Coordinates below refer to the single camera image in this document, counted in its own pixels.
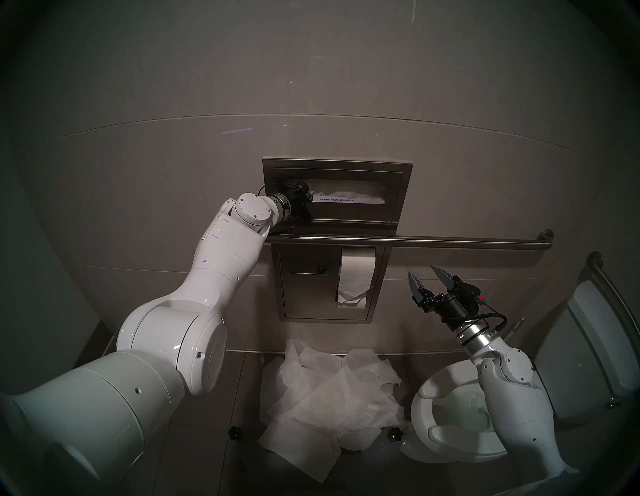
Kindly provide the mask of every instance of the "stainless steel dispenser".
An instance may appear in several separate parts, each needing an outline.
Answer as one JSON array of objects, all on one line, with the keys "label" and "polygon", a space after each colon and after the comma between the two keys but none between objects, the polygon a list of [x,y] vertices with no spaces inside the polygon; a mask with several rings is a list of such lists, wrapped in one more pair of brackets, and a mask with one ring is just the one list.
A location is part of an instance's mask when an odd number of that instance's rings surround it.
[{"label": "stainless steel dispenser", "polygon": [[[266,194],[296,180],[310,187],[313,217],[278,226],[276,233],[393,236],[413,165],[308,159],[263,159]],[[327,244],[271,245],[280,319],[367,324],[373,318],[391,247],[377,246],[371,288],[364,308],[337,304],[342,247]]]}]

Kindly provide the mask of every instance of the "toilet seat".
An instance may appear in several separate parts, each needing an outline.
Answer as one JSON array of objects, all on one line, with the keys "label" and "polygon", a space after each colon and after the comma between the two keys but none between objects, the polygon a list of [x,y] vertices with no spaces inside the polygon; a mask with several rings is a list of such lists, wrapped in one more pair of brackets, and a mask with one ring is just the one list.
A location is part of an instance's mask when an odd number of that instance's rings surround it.
[{"label": "toilet seat", "polygon": [[[430,450],[441,455],[443,462],[482,462],[500,458],[506,450],[493,430],[474,431],[453,423],[439,424],[434,416],[434,400],[449,394],[482,396],[477,370],[470,360],[463,360],[440,369],[416,393],[411,407],[413,430]],[[490,420],[486,415],[488,427]]]}]

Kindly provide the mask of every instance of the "black cable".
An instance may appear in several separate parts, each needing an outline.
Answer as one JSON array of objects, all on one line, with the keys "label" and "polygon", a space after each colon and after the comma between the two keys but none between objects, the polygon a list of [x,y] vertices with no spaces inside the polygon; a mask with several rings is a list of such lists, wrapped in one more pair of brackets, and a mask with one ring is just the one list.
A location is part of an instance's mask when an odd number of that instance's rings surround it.
[{"label": "black cable", "polygon": [[480,319],[489,319],[492,317],[499,317],[502,319],[502,322],[499,323],[496,327],[495,330],[497,331],[501,331],[502,329],[504,329],[504,327],[507,325],[507,317],[499,314],[498,312],[494,311],[491,314],[479,314],[479,315],[473,315],[473,316],[467,316],[467,317],[462,317],[461,319],[449,319],[447,321],[443,321],[443,324],[455,324],[456,326],[461,326],[462,324],[464,324],[465,322],[473,322],[473,321],[478,321]]}]

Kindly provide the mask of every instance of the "toilet paper dispenser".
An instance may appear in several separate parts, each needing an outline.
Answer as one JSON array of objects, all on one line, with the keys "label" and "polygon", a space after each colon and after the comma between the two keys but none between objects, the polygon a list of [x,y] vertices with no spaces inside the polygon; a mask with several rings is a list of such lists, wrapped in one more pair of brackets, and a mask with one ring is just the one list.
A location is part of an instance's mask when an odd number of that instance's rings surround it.
[{"label": "toilet paper dispenser", "polygon": [[[262,166],[267,195],[296,181],[309,186],[311,220],[291,219],[277,232],[396,234],[412,164],[263,159]],[[280,319],[370,323],[390,253],[390,246],[272,244]]]}]

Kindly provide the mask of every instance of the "toilet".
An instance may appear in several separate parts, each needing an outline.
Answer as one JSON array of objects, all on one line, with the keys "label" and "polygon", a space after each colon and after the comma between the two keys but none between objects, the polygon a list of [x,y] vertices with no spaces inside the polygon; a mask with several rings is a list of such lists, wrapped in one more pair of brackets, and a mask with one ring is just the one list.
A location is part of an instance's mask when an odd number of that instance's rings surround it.
[{"label": "toilet", "polygon": [[[581,283],[535,359],[533,382],[557,419],[586,424],[640,388],[634,347],[591,281]],[[424,463],[478,463],[506,455],[470,360],[440,369],[416,393],[400,450]]]}]

